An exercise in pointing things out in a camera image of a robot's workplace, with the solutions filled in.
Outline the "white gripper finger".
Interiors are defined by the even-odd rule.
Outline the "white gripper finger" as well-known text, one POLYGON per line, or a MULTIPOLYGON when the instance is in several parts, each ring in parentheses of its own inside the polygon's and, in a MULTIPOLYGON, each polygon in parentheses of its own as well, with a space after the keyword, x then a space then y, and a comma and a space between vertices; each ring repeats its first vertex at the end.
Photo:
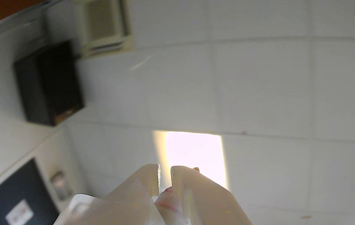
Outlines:
POLYGON ((153 202, 159 187, 160 165, 143 165, 104 198, 75 195, 54 224, 164 225, 153 202))
POLYGON ((192 225, 251 225, 233 194, 194 168, 171 167, 174 197, 192 225))

